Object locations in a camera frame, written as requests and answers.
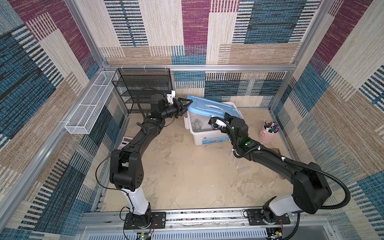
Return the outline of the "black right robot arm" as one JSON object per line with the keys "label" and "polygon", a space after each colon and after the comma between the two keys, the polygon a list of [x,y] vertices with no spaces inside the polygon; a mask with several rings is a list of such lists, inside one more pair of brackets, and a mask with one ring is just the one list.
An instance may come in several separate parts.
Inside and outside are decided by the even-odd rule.
{"label": "black right robot arm", "polygon": [[[315,214],[318,210],[335,210],[345,207],[351,200],[348,187],[338,178],[322,171],[314,162],[308,164],[282,156],[253,140],[248,134],[245,120],[225,113],[223,132],[229,135],[236,158],[261,164],[278,173],[293,185],[293,192],[281,198],[272,197],[262,208],[267,224],[275,223],[288,213]],[[332,195],[328,180],[337,183],[344,191],[344,199],[334,205],[325,205]]]}

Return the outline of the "clear glass flask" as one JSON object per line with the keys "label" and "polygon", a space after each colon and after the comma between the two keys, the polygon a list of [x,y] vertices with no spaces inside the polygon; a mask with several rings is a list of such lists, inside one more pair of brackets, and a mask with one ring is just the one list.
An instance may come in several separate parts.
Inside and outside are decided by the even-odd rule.
{"label": "clear glass flask", "polygon": [[202,131],[203,123],[200,119],[195,119],[193,122],[191,122],[192,130],[195,133],[199,133]]}

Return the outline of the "white plastic storage bin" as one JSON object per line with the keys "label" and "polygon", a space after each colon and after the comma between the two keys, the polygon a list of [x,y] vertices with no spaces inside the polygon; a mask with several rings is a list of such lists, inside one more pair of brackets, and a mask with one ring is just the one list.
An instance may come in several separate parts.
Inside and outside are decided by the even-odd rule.
{"label": "white plastic storage bin", "polygon": [[[200,119],[203,123],[202,131],[199,133],[195,133],[192,130],[191,122],[195,119]],[[187,111],[187,116],[184,117],[185,128],[191,132],[194,144],[196,146],[201,146],[229,142],[229,136],[222,133],[220,130],[215,130],[212,125],[209,124],[209,120],[210,117],[201,116]]]}

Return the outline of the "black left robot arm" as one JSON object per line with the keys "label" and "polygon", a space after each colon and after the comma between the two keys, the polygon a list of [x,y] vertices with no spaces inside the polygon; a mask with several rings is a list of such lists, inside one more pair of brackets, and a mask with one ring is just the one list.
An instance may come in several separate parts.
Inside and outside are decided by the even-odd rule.
{"label": "black left robot arm", "polygon": [[172,95],[151,96],[151,110],[144,114],[141,130],[125,147],[114,150],[110,160],[110,183],[121,191],[131,205],[129,220],[144,228],[152,222],[151,206],[141,187],[144,180],[142,156],[166,125],[167,118],[183,116],[193,101]]}

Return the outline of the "blue plastic bin lid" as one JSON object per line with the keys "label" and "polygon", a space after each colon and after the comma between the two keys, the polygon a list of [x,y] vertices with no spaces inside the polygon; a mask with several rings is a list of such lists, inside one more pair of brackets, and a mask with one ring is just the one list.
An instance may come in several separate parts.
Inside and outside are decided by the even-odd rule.
{"label": "blue plastic bin lid", "polygon": [[236,105],[232,102],[219,103],[192,95],[188,95],[187,99],[192,100],[192,103],[188,106],[188,110],[191,113],[205,117],[219,117],[222,119],[225,118],[225,113],[228,113],[230,116],[243,118]]}

